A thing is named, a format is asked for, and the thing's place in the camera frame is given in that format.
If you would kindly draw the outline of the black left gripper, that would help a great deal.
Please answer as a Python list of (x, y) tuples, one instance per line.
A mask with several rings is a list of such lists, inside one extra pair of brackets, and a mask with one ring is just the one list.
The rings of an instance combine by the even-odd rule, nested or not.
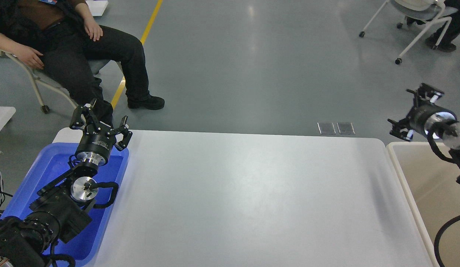
[(69, 128), (83, 132), (75, 152), (76, 159), (103, 166), (108, 163), (113, 147), (118, 151), (128, 147), (133, 132), (128, 126), (128, 116), (121, 119), (118, 128), (100, 125), (94, 112), (96, 101), (93, 99), (91, 103), (78, 105), (72, 114)]

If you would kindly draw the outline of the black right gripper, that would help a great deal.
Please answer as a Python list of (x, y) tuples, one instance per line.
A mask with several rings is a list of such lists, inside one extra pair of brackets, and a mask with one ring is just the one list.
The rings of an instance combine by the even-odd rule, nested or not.
[(406, 92), (414, 96), (413, 108), (408, 112), (408, 118), (399, 121), (387, 119), (392, 125), (389, 131), (390, 135), (411, 142), (415, 132), (427, 138), (428, 131), (434, 123), (457, 122), (457, 117), (452, 111), (434, 105), (438, 99), (445, 95), (444, 91), (427, 83), (421, 83), (416, 90), (406, 89)]

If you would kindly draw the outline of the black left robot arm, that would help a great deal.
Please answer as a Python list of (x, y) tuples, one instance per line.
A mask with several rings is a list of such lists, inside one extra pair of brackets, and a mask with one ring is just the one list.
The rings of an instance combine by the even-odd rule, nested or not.
[(109, 162), (113, 148), (128, 147), (133, 132), (127, 116), (117, 128), (98, 120), (95, 104), (93, 99), (79, 105), (72, 115), (69, 127), (82, 130), (83, 135), (69, 158), (69, 170), (37, 191), (25, 219), (0, 219), (0, 267), (56, 267), (59, 261), (76, 266), (71, 255), (57, 254), (55, 247), (59, 241), (71, 241), (91, 223), (93, 208), (108, 208), (115, 202), (118, 183), (97, 182), (94, 176)]

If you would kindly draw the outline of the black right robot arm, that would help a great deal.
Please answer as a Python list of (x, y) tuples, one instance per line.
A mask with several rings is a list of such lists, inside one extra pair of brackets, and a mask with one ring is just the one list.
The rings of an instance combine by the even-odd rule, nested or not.
[(406, 117), (389, 119), (387, 145), (415, 224), (434, 267), (460, 264), (460, 122), (435, 104), (444, 93), (421, 83)]

